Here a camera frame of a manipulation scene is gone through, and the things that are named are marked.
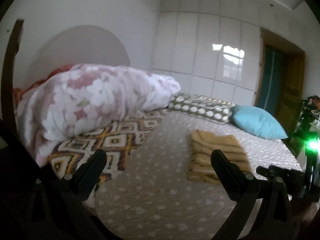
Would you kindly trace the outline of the yellow striped knit garment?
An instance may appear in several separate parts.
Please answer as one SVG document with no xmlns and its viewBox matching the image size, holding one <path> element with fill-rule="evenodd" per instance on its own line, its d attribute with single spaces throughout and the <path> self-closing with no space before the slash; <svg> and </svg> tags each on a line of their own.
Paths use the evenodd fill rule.
<svg viewBox="0 0 320 240">
<path fill-rule="evenodd" d="M 251 173 L 248 155 L 233 135 L 215 135 L 195 130 L 191 133 L 191 160 L 187 172 L 190 181 L 221 184 L 218 175 L 237 165 L 242 173 Z"/>
</svg>

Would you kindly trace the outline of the white cluttered shelf unit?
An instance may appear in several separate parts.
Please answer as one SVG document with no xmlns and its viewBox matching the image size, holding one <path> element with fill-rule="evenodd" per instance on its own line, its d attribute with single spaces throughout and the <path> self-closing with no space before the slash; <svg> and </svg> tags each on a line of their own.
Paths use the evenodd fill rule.
<svg viewBox="0 0 320 240">
<path fill-rule="evenodd" d="M 303 148 L 303 140 L 311 131 L 311 124 L 319 121 L 319 96 L 310 96 L 302 101 L 297 125 L 290 137 L 288 149 L 297 158 Z"/>
</svg>

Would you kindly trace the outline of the turquoise pillow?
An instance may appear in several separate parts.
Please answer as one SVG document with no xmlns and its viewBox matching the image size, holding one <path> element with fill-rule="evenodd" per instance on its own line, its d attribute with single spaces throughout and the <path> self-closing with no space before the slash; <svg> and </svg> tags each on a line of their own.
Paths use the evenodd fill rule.
<svg viewBox="0 0 320 240">
<path fill-rule="evenodd" d="M 236 105 L 232 108 L 232 122 L 245 132 L 268 140 L 288 138 L 281 124 L 264 109 Z"/>
</svg>

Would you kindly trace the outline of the pink floral duvet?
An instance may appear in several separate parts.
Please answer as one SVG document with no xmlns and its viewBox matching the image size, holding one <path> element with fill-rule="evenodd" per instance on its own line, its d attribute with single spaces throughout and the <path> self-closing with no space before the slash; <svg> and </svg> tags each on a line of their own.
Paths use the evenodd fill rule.
<svg viewBox="0 0 320 240">
<path fill-rule="evenodd" d="M 165 108 L 180 90 L 171 76 L 128 66 L 77 64 L 22 96 L 18 133 L 37 165 L 44 166 L 59 143 Z"/>
</svg>

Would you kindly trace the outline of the geometric patterned blanket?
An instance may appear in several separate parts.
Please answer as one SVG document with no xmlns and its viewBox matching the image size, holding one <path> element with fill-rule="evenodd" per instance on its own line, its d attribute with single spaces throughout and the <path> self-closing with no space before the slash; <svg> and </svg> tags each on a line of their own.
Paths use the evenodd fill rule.
<svg viewBox="0 0 320 240">
<path fill-rule="evenodd" d="M 93 132 L 84 133 L 58 144 L 49 156 L 49 163 L 58 177 L 74 174 L 96 150 L 107 154 L 106 166 L 96 182 L 93 194 L 103 183 L 125 170 L 126 159 L 142 146 L 146 137 L 168 114 L 168 109 L 146 112 L 140 119 L 125 118 Z"/>
</svg>

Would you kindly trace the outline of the grey dotted bedspread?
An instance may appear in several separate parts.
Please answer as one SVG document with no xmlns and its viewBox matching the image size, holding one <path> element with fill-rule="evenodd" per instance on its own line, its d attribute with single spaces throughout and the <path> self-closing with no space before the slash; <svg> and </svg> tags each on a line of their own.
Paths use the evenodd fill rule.
<svg viewBox="0 0 320 240">
<path fill-rule="evenodd" d="M 300 170 L 281 140 L 255 137 L 231 124 L 168 113 L 105 182 L 94 199 L 98 218 L 124 239 L 211 239 L 235 206 L 221 185 L 190 181 L 191 134 L 233 135 L 253 170 L 270 165 Z"/>
</svg>

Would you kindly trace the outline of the olive white-dotted pillow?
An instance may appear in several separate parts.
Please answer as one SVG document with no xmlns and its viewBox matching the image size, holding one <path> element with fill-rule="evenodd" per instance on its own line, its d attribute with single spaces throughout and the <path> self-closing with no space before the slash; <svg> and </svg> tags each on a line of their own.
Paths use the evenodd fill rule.
<svg viewBox="0 0 320 240">
<path fill-rule="evenodd" d="M 235 104 L 204 95 L 178 94 L 171 98 L 168 109 L 200 119 L 226 124 L 233 114 Z"/>
</svg>

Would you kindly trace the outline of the wooden door with teal panel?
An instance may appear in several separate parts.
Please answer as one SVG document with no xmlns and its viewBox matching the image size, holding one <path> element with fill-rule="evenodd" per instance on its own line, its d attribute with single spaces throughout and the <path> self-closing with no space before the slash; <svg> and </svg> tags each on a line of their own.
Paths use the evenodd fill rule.
<svg viewBox="0 0 320 240">
<path fill-rule="evenodd" d="M 260 29 L 260 79 L 254 105 L 274 116 L 290 137 L 302 105 L 306 55 L 288 39 Z"/>
</svg>

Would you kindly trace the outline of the white tiled wardrobe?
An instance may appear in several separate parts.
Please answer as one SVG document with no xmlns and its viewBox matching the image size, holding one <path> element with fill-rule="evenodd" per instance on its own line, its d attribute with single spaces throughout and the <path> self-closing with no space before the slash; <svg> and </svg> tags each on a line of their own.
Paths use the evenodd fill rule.
<svg viewBox="0 0 320 240">
<path fill-rule="evenodd" d="M 252 105 L 260 46 L 253 0 L 161 0 L 152 70 L 184 93 Z"/>
</svg>

